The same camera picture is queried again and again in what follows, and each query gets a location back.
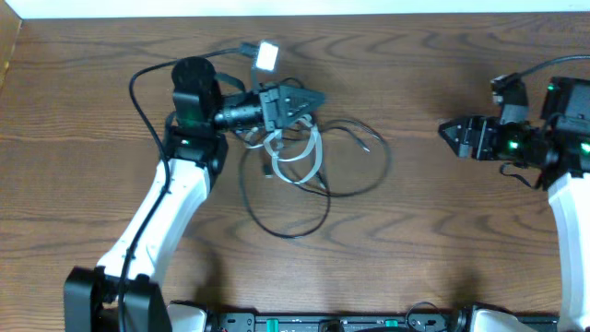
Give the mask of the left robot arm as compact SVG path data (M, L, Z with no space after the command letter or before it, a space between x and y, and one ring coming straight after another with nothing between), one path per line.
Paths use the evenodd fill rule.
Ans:
M172 256L207 200L227 157L230 131L262 126L269 134L302 121L319 144L311 114L322 92L295 79L248 90L220 73L208 55L171 61L175 106L164 136L155 138L159 164L150 189L122 236L94 268L74 267L64 284L68 331L208 331L205 309L165 303L161 287Z

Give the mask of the cardboard panel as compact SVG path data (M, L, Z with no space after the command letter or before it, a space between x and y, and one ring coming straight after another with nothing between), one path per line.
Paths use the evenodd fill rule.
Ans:
M5 1L0 5L0 79L1 87L6 81L10 60L16 48L16 42L22 26L22 19Z

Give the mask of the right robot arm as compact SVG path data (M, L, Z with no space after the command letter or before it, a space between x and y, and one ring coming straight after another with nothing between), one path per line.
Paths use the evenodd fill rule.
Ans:
M459 158L498 161L503 168L537 169L532 189L548 194L555 219L561 272L559 331L589 328L589 83L553 77L542 126L527 119L529 102L520 73L494 78L498 117L471 115L441 124L440 137Z

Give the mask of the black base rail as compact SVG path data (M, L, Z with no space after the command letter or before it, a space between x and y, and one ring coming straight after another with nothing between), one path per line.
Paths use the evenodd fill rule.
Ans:
M167 307L173 331L194 332L360 332L360 331L563 331L555 315L514 314L474 303L452 312L418 302L397 314L261 314L248 310L212 311L191 302Z

